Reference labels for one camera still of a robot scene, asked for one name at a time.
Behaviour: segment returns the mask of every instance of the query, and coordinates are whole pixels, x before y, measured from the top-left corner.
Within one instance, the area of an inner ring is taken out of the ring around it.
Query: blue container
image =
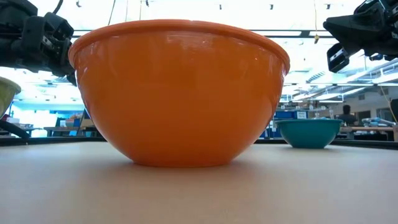
[[[323,149],[340,131],[342,120],[293,119],[276,121],[283,139],[296,148]]]

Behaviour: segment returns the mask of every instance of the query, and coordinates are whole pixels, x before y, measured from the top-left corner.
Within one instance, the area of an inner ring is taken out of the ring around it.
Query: beige table surface
[[[398,151],[254,145],[164,169],[106,142],[0,147],[0,223],[398,223]]]

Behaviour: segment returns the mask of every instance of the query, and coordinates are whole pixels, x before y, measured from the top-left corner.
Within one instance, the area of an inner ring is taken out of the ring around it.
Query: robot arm
[[[28,0],[0,0],[0,67],[48,71],[76,85],[68,51],[73,28],[54,12],[37,16]]]
[[[361,49],[371,60],[398,57],[398,0],[366,0],[353,15],[330,17],[323,26],[339,41],[327,52],[331,72]]]

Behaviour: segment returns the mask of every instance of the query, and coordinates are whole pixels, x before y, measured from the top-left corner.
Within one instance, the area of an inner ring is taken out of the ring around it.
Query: orange bowl
[[[230,162],[272,118],[289,71],[286,52],[261,35],[184,20],[94,30],[69,59],[95,126],[148,166]]]

